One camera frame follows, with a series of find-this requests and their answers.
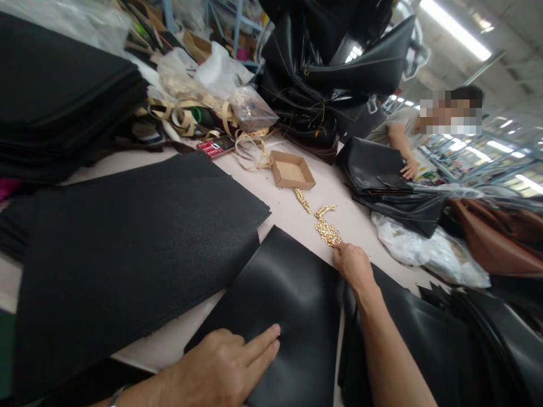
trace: cardboard box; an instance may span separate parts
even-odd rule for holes
[[[311,189],[316,182],[303,157],[273,150],[271,171],[275,184],[281,188]]]
[[[198,65],[203,64],[211,57],[211,42],[185,31],[183,43]]]

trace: brown leather handbag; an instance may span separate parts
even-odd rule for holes
[[[469,251],[490,274],[543,276],[543,219],[525,210],[492,208],[476,200],[452,200]]]

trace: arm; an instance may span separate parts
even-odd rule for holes
[[[334,245],[334,260],[358,304],[375,406],[437,407],[386,308],[368,255],[360,247],[339,243]]]
[[[275,324],[246,344],[226,329],[213,331],[177,363],[126,389],[116,406],[241,406],[275,359],[279,333]]]
[[[403,176],[406,179],[414,178],[419,170],[419,163],[417,163],[413,150],[409,145],[409,140],[407,140],[405,125],[401,122],[391,122],[387,125],[387,128],[389,130],[390,146],[393,149],[400,150],[403,159],[406,161],[406,166],[402,169]]]

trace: hand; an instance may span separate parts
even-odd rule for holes
[[[332,247],[336,268],[355,291],[380,293],[373,277],[372,265],[362,248],[348,243],[336,243]]]
[[[240,407],[279,351],[275,324],[248,344],[226,329],[211,332],[160,372],[160,407]]]
[[[406,166],[403,167],[400,172],[405,179],[413,179],[419,172],[419,163],[417,162],[415,157],[408,158],[406,160]]]

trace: dark hair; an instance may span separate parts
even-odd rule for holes
[[[482,107],[484,97],[485,94],[481,88],[475,85],[467,85],[451,90],[450,98],[454,100],[468,99],[472,102],[471,107]]]

